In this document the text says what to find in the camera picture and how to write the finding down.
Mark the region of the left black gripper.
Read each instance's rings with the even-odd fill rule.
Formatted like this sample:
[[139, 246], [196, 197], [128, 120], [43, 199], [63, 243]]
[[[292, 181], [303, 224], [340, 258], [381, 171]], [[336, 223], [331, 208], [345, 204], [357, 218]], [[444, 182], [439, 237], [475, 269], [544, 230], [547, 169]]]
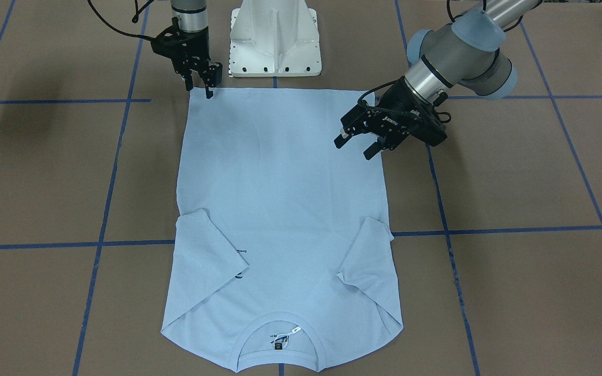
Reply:
[[363, 152], [366, 160], [398, 147], [408, 136], [435, 147], [447, 138], [445, 124], [431, 104], [415, 95], [404, 77], [363, 93], [341, 117], [341, 133], [334, 139], [342, 148], [351, 138], [371, 133], [377, 139]]

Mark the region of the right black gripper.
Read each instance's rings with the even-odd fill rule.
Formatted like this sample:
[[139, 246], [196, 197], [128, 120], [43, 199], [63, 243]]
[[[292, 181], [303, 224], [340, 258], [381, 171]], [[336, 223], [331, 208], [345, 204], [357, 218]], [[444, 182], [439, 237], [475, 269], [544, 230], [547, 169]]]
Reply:
[[213, 90], [222, 82], [223, 65], [210, 58], [208, 28], [197, 32], [182, 31], [177, 17], [172, 26], [164, 29], [150, 42], [152, 50], [169, 58], [174, 71], [181, 76], [186, 91], [194, 88], [193, 72], [199, 75], [205, 86], [207, 99], [214, 96]]

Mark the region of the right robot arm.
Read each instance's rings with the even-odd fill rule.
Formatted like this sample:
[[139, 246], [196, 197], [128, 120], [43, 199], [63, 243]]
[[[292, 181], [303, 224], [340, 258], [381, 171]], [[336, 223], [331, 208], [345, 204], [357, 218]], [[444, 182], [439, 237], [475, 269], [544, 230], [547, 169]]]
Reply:
[[170, 59], [174, 71], [186, 84], [194, 87], [193, 73], [198, 74], [207, 99], [222, 81], [223, 65], [210, 57], [210, 29], [206, 1], [171, 1], [171, 26], [151, 41], [154, 53]]

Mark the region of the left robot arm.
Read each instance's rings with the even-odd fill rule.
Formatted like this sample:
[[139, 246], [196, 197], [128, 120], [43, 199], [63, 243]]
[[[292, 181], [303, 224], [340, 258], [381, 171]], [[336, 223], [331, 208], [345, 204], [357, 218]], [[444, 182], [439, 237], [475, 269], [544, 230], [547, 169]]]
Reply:
[[506, 33], [538, 5], [539, 1], [483, 1], [452, 15], [440, 29], [416, 32], [406, 49], [408, 71], [380, 85], [384, 93], [376, 105], [361, 95], [341, 117], [336, 148], [356, 135], [376, 135], [364, 152], [370, 160], [383, 150], [394, 150], [409, 136], [431, 147], [444, 142], [451, 116], [437, 108], [454, 86], [483, 99], [500, 99], [512, 92], [518, 72], [500, 48]]

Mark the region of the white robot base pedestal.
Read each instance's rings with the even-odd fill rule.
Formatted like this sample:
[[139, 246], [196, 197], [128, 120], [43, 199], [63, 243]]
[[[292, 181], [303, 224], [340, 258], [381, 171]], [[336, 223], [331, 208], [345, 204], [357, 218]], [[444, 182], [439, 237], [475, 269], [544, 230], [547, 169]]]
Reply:
[[231, 77], [321, 74], [317, 12], [306, 1], [243, 1], [230, 21]]

